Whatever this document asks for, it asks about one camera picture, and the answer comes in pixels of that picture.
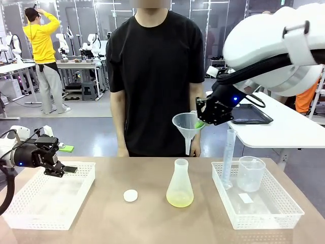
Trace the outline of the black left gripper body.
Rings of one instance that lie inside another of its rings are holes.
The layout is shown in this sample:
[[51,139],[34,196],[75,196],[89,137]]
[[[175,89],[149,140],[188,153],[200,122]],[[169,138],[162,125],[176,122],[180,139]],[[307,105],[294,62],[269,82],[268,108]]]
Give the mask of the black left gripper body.
[[56,137],[39,137],[23,142],[14,151],[14,164],[18,167],[37,168],[56,165],[59,150]]

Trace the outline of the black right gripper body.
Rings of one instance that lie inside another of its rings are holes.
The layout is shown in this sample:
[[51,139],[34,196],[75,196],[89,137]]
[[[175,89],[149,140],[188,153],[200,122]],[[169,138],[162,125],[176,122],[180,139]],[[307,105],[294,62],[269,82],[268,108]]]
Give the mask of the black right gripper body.
[[246,97],[233,85],[214,84],[212,94],[206,99],[204,120],[220,125],[233,119],[232,110]]

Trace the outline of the person's left hand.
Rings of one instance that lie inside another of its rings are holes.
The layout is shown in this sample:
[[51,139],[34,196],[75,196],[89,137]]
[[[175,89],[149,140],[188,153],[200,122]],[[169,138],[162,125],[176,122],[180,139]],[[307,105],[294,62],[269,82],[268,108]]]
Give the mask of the person's left hand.
[[200,157],[201,155],[201,142],[199,138],[194,138],[191,142],[190,156]]

